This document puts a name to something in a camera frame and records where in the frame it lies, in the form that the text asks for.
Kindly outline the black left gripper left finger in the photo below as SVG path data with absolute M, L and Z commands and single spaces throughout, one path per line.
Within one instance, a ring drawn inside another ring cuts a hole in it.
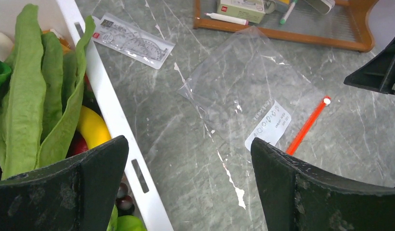
M 0 180 L 0 231 L 104 231 L 127 163 L 110 141 L 47 167 Z

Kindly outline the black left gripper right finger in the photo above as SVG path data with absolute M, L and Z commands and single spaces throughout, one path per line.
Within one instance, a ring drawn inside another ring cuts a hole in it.
M 259 138 L 251 157 L 270 231 L 395 231 L 395 188 L 335 175 Z

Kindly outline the clear zip top bag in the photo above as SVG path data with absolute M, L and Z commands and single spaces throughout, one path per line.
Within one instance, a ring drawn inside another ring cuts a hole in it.
M 249 151 L 259 138 L 294 153 L 331 103 L 255 26 L 232 34 L 179 93 L 240 152 Z

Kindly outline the green romaine lettuce leaf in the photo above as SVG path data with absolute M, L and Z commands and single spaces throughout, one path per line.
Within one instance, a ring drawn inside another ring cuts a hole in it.
M 0 61 L 1 179 L 65 159 L 82 107 L 86 48 L 92 17 L 69 52 L 38 23 L 38 6 L 27 4 L 15 24 L 15 44 Z

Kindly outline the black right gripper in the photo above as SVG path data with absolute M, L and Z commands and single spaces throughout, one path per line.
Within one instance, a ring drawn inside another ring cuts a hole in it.
M 344 84 L 395 95 L 395 37 L 377 56 L 348 75 Z

